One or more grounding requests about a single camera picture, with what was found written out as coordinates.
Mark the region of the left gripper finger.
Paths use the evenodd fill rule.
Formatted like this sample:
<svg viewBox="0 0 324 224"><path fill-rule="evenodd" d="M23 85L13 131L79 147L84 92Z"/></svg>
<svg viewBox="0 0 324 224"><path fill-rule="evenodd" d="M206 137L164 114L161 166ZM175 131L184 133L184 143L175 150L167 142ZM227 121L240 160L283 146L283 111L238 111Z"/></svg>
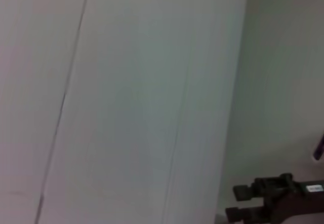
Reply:
<svg viewBox="0 0 324 224"><path fill-rule="evenodd" d="M225 214L229 223L282 223L288 206L288 201L264 202L257 207L226 208Z"/></svg>
<svg viewBox="0 0 324 224"><path fill-rule="evenodd" d="M297 184L291 173L277 177L256 178L252 184L238 185L232 188L237 201L249 201L253 198L277 198L287 193L297 193Z"/></svg>

